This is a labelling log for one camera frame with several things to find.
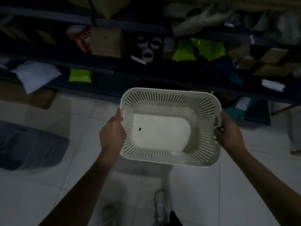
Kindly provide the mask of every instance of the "gray container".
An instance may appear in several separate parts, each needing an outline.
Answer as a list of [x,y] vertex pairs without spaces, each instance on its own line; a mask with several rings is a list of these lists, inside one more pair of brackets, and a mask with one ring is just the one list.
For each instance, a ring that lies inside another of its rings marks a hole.
[[69,140],[35,128],[0,121],[0,167],[25,170],[58,165]]

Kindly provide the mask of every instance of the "white plastic basket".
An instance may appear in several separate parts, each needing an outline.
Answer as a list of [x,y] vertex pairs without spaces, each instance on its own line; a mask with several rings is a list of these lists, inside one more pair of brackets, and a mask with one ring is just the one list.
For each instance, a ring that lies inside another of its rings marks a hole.
[[221,124],[221,105],[205,92],[132,88],[120,105],[127,137],[127,159],[211,166],[220,153],[214,122]]

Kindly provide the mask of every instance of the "yellow-green plastic bag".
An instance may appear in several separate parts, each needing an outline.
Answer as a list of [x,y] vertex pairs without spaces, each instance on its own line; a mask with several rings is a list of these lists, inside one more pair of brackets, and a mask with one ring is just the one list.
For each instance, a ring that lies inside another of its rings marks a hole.
[[224,43],[222,41],[212,41],[198,38],[191,38],[190,40],[194,46],[198,48],[199,54],[204,56],[210,62],[227,55]]
[[194,61],[194,45],[189,39],[179,39],[177,50],[175,51],[172,60],[179,61]]
[[92,71],[70,69],[69,82],[92,83]]

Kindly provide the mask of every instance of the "white plastic package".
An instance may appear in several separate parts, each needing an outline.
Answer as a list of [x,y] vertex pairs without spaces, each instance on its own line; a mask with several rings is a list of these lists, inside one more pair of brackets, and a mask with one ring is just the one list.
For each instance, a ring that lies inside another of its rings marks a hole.
[[11,72],[18,76],[27,94],[31,94],[61,75],[56,66],[31,61],[20,64]]

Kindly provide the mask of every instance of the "gray shoe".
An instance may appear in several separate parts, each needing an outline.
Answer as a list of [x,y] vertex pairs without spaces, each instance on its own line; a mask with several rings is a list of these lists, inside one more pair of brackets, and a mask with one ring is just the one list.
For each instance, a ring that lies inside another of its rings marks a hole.
[[170,201],[166,191],[158,190],[154,198],[155,225],[164,226],[169,222]]
[[117,211],[112,205],[107,205],[101,210],[101,226],[116,226]]

